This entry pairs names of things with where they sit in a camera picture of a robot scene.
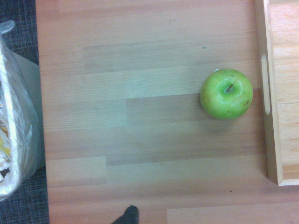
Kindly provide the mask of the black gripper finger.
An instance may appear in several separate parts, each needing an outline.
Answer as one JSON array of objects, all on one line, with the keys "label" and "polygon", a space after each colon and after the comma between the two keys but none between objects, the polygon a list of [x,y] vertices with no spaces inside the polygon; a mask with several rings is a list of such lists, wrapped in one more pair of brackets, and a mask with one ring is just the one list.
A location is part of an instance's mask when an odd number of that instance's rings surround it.
[{"label": "black gripper finger", "polygon": [[139,209],[130,205],[122,216],[118,217],[112,224],[139,224]]}]

